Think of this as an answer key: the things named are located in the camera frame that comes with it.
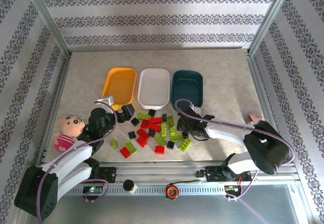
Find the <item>marble surface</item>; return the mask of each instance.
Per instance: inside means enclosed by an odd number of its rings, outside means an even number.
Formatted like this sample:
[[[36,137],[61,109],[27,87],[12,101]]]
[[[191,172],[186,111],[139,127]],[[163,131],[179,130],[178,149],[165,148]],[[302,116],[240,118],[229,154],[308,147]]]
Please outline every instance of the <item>marble surface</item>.
[[[72,55],[63,95],[60,101],[53,133],[59,132],[58,119],[64,115],[85,115],[87,123],[93,104],[100,99],[107,73],[114,67],[130,67],[137,72],[137,81],[133,104],[138,113],[147,113],[137,102],[140,73],[146,68],[164,68],[170,73],[170,86],[173,73],[180,69],[195,70],[204,78],[204,103],[201,114],[215,115],[218,118],[244,123],[248,114],[261,113],[260,103],[254,88],[250,70],[243,50],[164,50],[164,51],[115,51],[115,52],[75,52]],[[156,112],[173,115],[176,124],[177,115],[169,103],[163,110]],[[231,153],[241,153],[246,149],[238,144],[210,139],[198,142],[191,136],[192,144],[185,153],[178,149],[176,142],[173,150],[166,149],[165,155],[154,153],[156,141],[151,138],[147,146],[141,148],[132,140],[137,152],[125,159],[120,149],[129,140],[128,132],[137,131],[129,121],[118,124],[116,130],[106,138],[100,150],[93,158],[100,162],[108,161],[162,161],[162,160],[224,160]],[[116,139],[118,148],[113,149],[110,141]],[[60,153],[54,149],[53,137],[45,161],[48,162]]]

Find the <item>red lego brick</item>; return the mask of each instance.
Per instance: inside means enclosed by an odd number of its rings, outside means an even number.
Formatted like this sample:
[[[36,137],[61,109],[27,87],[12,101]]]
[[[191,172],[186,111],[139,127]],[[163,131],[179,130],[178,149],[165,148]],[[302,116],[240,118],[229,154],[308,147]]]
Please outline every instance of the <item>red lego brick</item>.
[[[162,118],[150,118],[150,124],[161,124]]]
[[[141,137],[143,137],[144,139],[145,139],[145,141],[147,141],[149,138],[150,138],[150,136],[149,136],[149,134],[148,133],[146,133],[145,131],[144,131],[144,129],[139,129],[139,130],[137,130],[137,132],[136,132],[139,136],[141,136]]]
[[[161,132],[161,126],[160,125],[156,125],[156,124],[149,124],[148,125],[148,129],[153,129],[153,130],[155,130],[158,133]]]
[[[120,153],[122,153],[125,158],[128,158],[131,155],[130,151],[126,147],[122,148]]]
[[[136,139],[137,143],[139,143],[140,146],[144,147],[146,146],[146,140],[141,136],[138,139]]]
[[[150,122],[148,120],[143,119],[142,124],[141,124],[141,128],[142,129],[147,129],[147,126],[149,125],[149,123]]]
[[[159,155],[164,155],[164,146],[162,145],[157,145],[155,147],[155,153]]]

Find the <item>white tray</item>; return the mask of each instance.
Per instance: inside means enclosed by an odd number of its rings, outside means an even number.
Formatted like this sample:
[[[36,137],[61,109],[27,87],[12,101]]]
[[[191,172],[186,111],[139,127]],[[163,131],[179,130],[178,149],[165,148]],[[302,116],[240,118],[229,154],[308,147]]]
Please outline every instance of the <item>white tray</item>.
[[[144,109],[163,109],[170,100],[170,73],[163,68],[143,70],[137,99]]]

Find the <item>lime green block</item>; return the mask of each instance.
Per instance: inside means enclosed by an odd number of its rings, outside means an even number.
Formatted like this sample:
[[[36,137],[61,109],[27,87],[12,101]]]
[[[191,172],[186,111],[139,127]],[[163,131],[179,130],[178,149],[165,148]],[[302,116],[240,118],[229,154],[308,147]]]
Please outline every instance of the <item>lime green block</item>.
[[[167,122],[168,122],[169,128],[174,128],[174,122],[173,122],[173,117],[172,116],[167,117]]]
[[[125,146],[130,151],[131,154],[134,154],[137,151],[130,141],[127,141]]]
[[[170,141],[176,142],[176,141],[182,141],[182,140],[183,140],[182,134],[170,135]]]
[[[179,150],[181,150],[182,152],[185,152],[186,149],[190,146],[190,143],[191,143],[191,141],[188,138],[186,138],[180,145]]]
[[[167,142],[162,138],[162,136],[160,134],[157,134],[154,139],[156,140],[156,142],[159,144],[159,145],[162,145],[162,146],[165,146],[167,145]]]
[[[175,135],[176,134],[176,129],[174,127],[169,129],[170,135]]]
[[[142,113],[140,113],[140,114],[138,114],[138,117],[137,118],[138,119],[146,119],[146,120],[149,120],[151,118],[151,116],[148,115],[148,114],[142,114]]]
[[[167,136],[167,125],[164,123],[161,124],[161,135],[162,135],[162,137]]]
[[[113,139],[113,140],[111,141],[111,147],[113,147],[113,148],[117,148],[117,140]]]

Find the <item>tray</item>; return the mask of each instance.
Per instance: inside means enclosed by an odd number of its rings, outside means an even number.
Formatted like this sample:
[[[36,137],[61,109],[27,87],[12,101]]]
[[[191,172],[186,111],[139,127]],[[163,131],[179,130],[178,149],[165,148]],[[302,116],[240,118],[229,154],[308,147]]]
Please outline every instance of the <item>tray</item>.
[[[136,72],[132,68],[113,68],[108,72],[102,98],[113,95],[120,107],[132,103]]]
[[[194,106],[201,107],[203,105],[203,76],[191,70],[178,70],[173,74],[171,88],[171,103],[174,110],[174,104],[178,99],[188,99]],[[188,102],[179,102],[181,108],[189,106]]]
[[[163,68],[147,68],[141,72],[138,102],[144,109],[163,109],[170,100],[170,73]]]

